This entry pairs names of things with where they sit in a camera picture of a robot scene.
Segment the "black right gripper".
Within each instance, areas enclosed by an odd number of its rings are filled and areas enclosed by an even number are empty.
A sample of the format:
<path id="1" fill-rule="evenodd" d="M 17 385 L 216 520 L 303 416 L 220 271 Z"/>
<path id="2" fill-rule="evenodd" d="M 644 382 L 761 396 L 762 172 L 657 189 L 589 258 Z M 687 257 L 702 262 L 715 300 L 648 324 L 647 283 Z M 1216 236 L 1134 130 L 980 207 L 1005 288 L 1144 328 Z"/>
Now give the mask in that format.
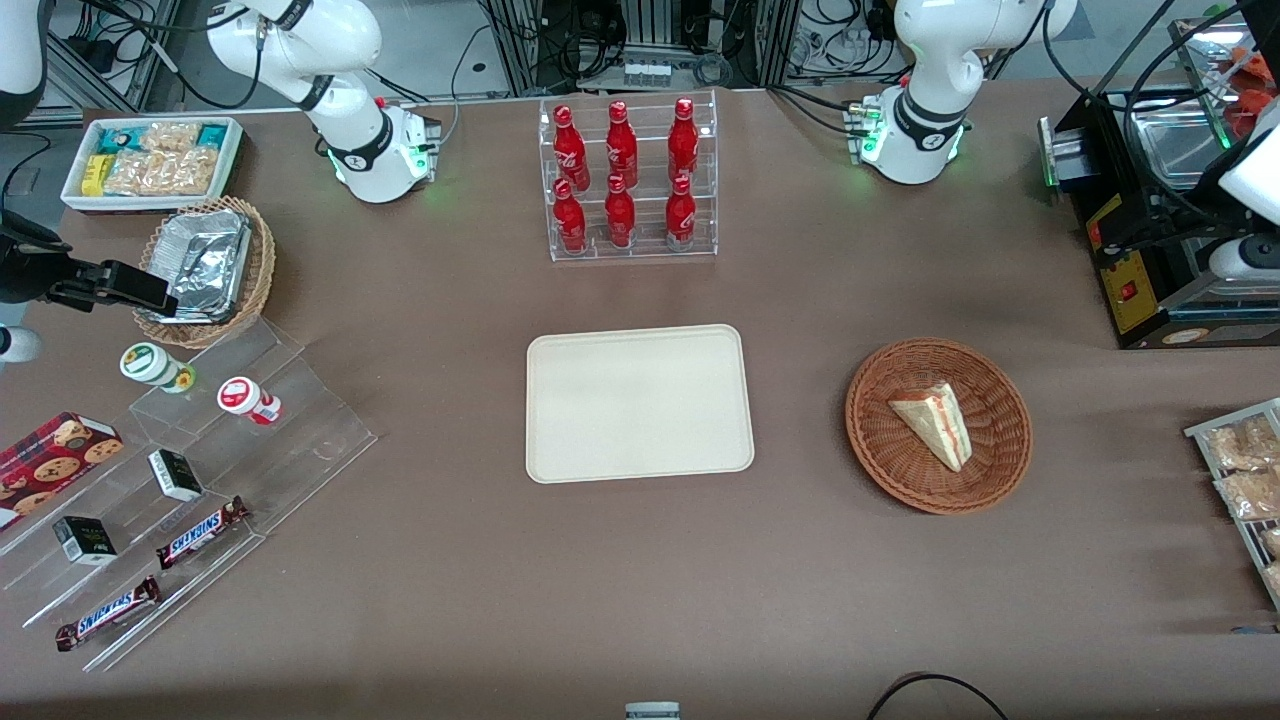
<path id="1" fill-rule="evenodd" d="M 67 288 L 90 290 L 81 282 L 81 273 L 91 266 L 72 258 L 70 246 L 47 228 L 15 211 L 3 211 L 3 304 L 41 301 L 92 307 L 92 301 L 64 293 Z M 92 269 L 92 297 L 96 304 L 125 305 L 165 318 L 174 316 L 178 309 L 165 279 L 118 260 L 106 260 Z"/>

